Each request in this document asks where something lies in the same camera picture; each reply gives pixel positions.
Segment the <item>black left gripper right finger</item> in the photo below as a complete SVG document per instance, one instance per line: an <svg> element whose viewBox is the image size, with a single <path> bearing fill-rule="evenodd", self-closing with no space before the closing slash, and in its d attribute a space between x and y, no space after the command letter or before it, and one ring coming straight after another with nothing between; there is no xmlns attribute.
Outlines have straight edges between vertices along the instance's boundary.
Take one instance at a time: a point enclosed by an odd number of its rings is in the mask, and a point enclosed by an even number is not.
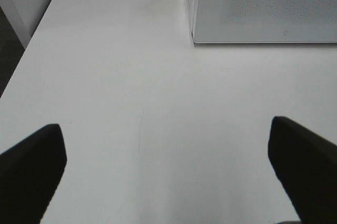
<svg viewBox="0 0 337 224"><path fill-rule="evenodd" d="M336 145L276 116L267 154L301 222L336 223Z"/></svg>

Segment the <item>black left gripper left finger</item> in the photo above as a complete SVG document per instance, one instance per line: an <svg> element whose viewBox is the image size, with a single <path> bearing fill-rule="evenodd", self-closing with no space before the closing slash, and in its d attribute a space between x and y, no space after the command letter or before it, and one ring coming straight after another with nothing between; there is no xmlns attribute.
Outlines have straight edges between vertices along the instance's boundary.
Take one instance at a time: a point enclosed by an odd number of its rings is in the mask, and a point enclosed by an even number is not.
<svg viewBox="0 0 337 224"><path fill-rule="evenodd" d="M58 124L48 124L1 154L1 223L40 223L67 164Z"/></svg>

